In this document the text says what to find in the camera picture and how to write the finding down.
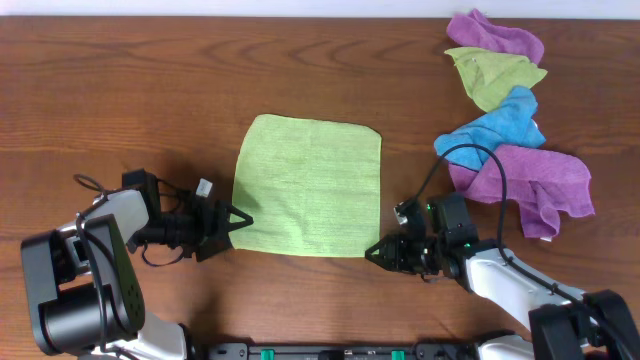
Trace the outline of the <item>light green cloth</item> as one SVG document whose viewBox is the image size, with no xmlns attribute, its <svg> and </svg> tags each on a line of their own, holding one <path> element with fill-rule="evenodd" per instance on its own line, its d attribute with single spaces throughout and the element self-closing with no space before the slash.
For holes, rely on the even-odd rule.
<svg viewBox="0 0 640 360">
<path fill-rule="evenodd" d="M 379 239 L 382 137 L 350 123 L 263 114 L 247 131 L 232 203 L 236 249 L 358 258 Z"/>
</svg>

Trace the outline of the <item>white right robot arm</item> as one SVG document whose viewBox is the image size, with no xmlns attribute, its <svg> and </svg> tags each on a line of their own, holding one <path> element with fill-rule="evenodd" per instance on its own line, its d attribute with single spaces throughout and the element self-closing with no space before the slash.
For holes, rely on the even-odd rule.
<svg viewBox="0 0 640 360">
<path fill-rule="evenodd" d="M 636 359 L 639 331 L 616 292 L 585 292 L 561 284 L 518 259 L 494 239 L 482 240 L 464 198 L 453 193 L 425 206 L 407 200 L 394 209 L 401 226 L 365 252 L 391 272 L 443 278 L 487 299 L 526 327 L 468 345 L 431 344 L 419 359 Z"/>
</svg>

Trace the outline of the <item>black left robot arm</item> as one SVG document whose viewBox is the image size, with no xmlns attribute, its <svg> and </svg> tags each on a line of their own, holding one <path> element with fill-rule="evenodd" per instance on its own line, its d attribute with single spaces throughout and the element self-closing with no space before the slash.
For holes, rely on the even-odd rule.
<svg viewBox="0 0 640 360">
<path fill-rule="evenodd" d="M 212 359 L 187 327 L 145 308 L 131 263 L 151 245 L 178 250 L 179 258 L 205 261 L 231 248 L 230 234 L 253 218 L 212 198 L 201 180 L 189 191 L 171 187 L 176 205 L 165 211 L 163 180 L 143 169 L 127 172 L 108 190 L 93 178 L 75 181 L 96 192 L 92 204 L 56 229 L 22 241 L 22 268 L 31 329 L 46 355 L 80 359 Z"/>
</svg>

